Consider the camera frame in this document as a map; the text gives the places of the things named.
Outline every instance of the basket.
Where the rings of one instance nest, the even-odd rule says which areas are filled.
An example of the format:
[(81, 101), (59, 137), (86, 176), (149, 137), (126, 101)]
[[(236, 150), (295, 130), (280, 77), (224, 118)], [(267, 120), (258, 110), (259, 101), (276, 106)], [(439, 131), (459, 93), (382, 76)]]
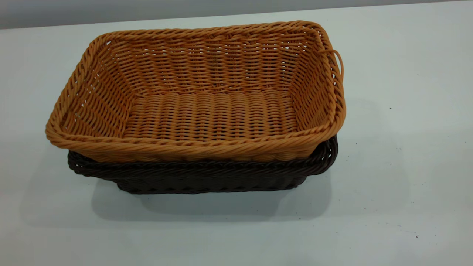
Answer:
[(307, 176), (325, 172), (338, 153), (336, 137), (318, 145), (307, 159), (288, 162), (96, 162), (69, 151), (77, 174), (115, 182), (132, 194), (272, 191), (300, 185)]
[(107, 33), (46, 135), (99, 162), (307, 158), (345, 118), (335, 55), (305, 21)]

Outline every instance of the white surface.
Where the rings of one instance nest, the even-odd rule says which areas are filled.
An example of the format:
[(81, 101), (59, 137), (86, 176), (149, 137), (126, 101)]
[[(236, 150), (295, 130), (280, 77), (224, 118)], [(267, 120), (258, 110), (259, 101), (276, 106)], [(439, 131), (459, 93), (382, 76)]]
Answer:
[[(473, 2), (0, 31), (0, 265), (469, 265)], [(124, 29), (304, 19), (345, 63), (329, 171), (282, 192), (135, 196), (45, 138), (89, 41)]]
[(0, 0), (0, 28), (440, 1), (452, 0)]

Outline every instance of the gray wall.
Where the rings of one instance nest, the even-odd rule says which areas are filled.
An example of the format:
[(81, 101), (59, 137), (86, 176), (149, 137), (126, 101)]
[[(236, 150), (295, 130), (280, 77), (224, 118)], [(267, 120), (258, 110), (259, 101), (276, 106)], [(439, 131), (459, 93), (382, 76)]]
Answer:
[(0, 28), (440, 1), (442, 0), (0, 0)]

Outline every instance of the tan wicker basket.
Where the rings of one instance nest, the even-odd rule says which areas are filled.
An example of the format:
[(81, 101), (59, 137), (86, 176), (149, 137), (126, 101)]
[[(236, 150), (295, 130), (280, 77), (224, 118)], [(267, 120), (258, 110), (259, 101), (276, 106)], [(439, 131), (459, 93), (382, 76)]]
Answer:
[(307, 158), (345, 118), (335, 55), (305, 21), (107, 33), (46, 135), (99, 162)]

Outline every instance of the dark brown wicker basket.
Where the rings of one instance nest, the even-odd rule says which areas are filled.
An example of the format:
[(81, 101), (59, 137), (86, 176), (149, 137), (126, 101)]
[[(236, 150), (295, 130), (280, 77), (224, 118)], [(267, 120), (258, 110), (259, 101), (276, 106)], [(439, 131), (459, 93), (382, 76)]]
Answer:
[(337, 153), (335, 136), (319, 144), (309, 158), (291, 161), (102, 163), (69, 151), (68, 163), (77, 174), (111, 180), (132, 194), (197, 194), (295, 188), (307, 176), (327, 171)]

